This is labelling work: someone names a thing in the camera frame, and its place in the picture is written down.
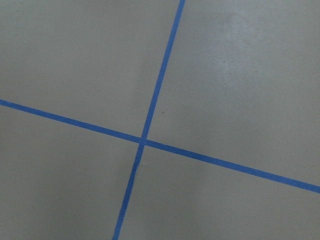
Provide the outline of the brown paper mat blue grid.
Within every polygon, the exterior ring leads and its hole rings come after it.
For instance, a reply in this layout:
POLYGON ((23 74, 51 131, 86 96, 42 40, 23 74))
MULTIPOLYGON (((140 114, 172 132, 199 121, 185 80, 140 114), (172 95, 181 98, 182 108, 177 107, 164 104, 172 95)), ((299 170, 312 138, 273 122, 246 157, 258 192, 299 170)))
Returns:
POLYGON ((317 240, 317 0, 3 0, 3 240, 317 240))

